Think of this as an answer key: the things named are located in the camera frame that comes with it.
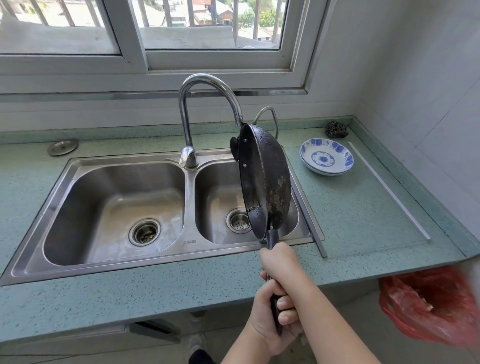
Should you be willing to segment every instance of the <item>double basin sink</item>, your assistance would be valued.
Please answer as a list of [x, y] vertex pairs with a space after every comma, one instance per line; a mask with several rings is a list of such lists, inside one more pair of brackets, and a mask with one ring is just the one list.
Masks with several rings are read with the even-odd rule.
[[[69, 161], [0, 285], [260, 249], [230, 150]], [[323, 240], [289, 164], [292, 202], [279, 229], [291, 245]]]

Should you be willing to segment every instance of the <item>sink drain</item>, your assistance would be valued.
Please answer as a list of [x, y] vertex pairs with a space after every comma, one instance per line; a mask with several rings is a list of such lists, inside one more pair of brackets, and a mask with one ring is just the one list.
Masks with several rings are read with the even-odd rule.
[[247, 212], [244, 208], [234, 208], [227, 214], [227, 226], [230, 230], [237, 234], [245, 234], [252, 230]]
[[146, 218], [132, 226], [128, 233], [128, 239], [133, 245], [146, 246], [153, 243], [159, 235], [159, 222], [152, 218]]

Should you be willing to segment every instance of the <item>trash bag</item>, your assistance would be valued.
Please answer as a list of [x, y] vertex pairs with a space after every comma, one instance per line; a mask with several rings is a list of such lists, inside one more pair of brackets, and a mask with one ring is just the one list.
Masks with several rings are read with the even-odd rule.
[[380, 307], [405, 335], [455, 347], [478, 345], [480, 312], [453, 266], [380, 279]]

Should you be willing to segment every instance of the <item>faucet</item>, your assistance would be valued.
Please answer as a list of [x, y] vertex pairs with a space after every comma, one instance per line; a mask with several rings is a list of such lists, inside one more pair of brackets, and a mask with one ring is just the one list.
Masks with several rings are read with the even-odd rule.
[[190, 88], [196, 84], [207, 84], [215, 87], [220, 93], [225, 96], [230, 106], [232, 106], [233, 116], [235, 117], [235, 125], [241, 127], [243, 125], [243, 115], [241, 112], [241, 106], [237, 97], [233, 93], [232, 89], [228, 85], [207, 73], [193, 74], [183, 82], [179, 92], [179, 106], [181, 123], [183, 125], [183, 132], [185, 133], [185, 144], [182, 148], [180, 155], [180, 167], [195, 168], [198, 166], [197, 154], [195, 148], [193, 148], [192, 134], [190, 132], [190, 120], [188, 119], [187, 111], [187, 94]]

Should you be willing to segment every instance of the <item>blue and white bowl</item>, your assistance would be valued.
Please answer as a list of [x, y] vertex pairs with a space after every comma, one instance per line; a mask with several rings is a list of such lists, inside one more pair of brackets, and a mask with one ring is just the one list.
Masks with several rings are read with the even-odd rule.
[[312, 171], [325, 176], [338, 176], [353, 166], [353, 155], [340, 143], [330, 139], [314, 138], [300, 147], [303, 163]]

